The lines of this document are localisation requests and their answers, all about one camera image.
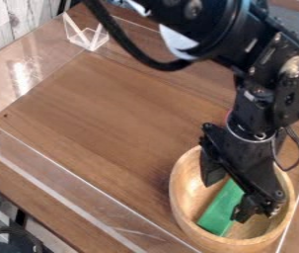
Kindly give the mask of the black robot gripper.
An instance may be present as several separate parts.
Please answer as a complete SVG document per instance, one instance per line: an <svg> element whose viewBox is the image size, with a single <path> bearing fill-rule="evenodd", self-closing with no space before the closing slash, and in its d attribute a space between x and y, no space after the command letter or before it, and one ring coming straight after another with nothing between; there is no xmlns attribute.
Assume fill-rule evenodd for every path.
<svg viewBox="0 0 299 253"><path fill-rule="evenodd" d="M230 176L245 191L231 220L246 223L255 214L273 218L286 201L274 166L277 132L266 131L263 138L258 138L233 116L223 126L205 123L202 131L201 177L205 186L211 187Z"/></svg>

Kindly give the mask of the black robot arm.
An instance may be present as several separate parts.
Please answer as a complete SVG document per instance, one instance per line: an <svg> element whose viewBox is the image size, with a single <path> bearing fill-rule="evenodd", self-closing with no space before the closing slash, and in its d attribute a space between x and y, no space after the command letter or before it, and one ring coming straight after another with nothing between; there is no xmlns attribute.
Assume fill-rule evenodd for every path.
<svg viewBox="0 0 299 253"><path fill-rule="evenodd" d="M226 124L203 124L201 171L207 186L230 176L245 194L231 219L277 214L286 194L275 170L283 139L297 139L299 39L269 16L266 0L128 0L159 23L173 54L234 70L237 99Z"/></svg>

